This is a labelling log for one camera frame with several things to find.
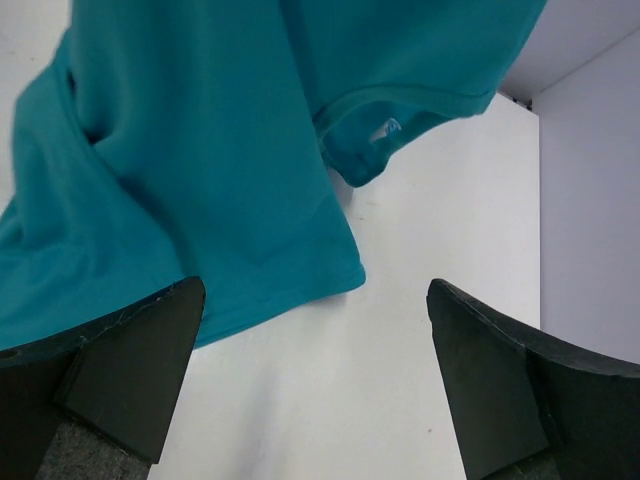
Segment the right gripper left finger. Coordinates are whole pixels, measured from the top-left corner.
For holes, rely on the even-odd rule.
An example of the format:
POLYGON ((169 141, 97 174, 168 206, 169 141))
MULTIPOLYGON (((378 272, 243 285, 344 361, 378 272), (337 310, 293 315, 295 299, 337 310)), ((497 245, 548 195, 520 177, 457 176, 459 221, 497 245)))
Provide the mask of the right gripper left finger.
POLYGON ((185 278, 1 353, 4 479, 145 479, 159 462, 203 316, 185 278))

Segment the teal t shirt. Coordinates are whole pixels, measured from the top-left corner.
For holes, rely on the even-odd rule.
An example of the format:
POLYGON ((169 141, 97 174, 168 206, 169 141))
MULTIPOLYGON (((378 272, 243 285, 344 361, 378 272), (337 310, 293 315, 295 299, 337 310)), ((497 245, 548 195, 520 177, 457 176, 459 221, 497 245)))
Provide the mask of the teal t shirt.
POLYGON ((204 346, 356 289, 331 185, 483 113, 541 1, 75 1, 15 104, 1 344, 188 276, 204 346))

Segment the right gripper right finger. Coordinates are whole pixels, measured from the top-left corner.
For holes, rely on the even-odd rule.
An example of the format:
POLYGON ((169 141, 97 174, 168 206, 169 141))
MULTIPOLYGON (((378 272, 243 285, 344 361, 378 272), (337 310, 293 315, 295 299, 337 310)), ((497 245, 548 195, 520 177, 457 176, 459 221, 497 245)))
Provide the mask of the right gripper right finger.
POLYGON ((469 479, 636 479, 639 367, 435 279, 426 304, 469 479))

